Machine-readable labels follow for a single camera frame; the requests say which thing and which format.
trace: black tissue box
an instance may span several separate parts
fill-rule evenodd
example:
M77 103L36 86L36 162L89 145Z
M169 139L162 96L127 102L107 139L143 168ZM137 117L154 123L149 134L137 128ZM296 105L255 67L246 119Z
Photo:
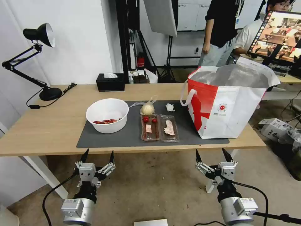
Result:
M117 78L105 78L104 74L99 74L96 84L99 92L104 91L124 91L125 83L123 73L116 74Z

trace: gray desk mat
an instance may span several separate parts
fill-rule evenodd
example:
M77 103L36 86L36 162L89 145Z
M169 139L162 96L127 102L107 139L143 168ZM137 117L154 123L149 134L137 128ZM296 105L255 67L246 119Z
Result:
M131 106L137 101L126 101ZM165 105L174 104L175 111L168 112ZM187 107L183 107L179 100L159 100L154 103L157 114L173 115L176 120L180 141L169 143L163 141L141 140L142 126L140 121L141 106L129 109L126 125L116 133L104 134L97 132L91 123L86 122L77 143L77 148L110 148L110 147L141 147L141 146L168 146L168 145L202 145L202 144L227 144L228 139L201 139L194 127Z

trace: wooden desk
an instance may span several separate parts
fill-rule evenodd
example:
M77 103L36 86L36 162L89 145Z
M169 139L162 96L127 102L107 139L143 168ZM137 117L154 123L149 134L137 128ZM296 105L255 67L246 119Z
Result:
M301 79L293 77L291 75L286 75L285 77L278 76L278 78L283 84L301 84Z
M77 85L53 105L28 110L0 139L0 156L24 156L54 187L59 182L38 155L82 154L85 149L76 148L76 144L86 122L86 110L93 102L104 98L144 101L156 94L158 100L177 100L180 98L182 86L182 83L127 84L124 92L98 92L96 85ZM63 90L67 86L57 87ZM237 139L230 139L229 144L91 148L89 154L110 153L112 150L115 153L137 153L222 147L232 150L265 146L251 126L247 125ZM67 197L68 193L63 187L61 190L58 188L57 192L62 198Z

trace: black shirt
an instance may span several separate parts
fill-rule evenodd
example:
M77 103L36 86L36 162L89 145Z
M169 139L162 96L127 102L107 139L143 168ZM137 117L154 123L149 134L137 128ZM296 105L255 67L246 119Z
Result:
M212 0L205 17L206 21L214 19L210 43L219 48L237 34L235 30L236 13L239 0Z

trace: clear plastic tray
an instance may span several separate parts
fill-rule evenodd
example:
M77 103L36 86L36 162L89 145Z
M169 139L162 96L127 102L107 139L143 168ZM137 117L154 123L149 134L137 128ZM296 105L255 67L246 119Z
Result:
M148 117L148 122L145 123L143 121L143 117L147 116ZM159 135L159 120L158 120L158 115L141 115L141 125L142 125L142 134L141 134L141 139L144 141L157 141L160 140L160 135ZM151 127L151 132L146 132L146 126L149 125Z
M175 135L169 135L165 133L164 128L167 127L166 121L169 120L172 123L173 131ZM159 123L159 133L160 139L164 142L179 142L179 134L176 125L176 120L174 116L167 116L167 115L158 115L158 123Z

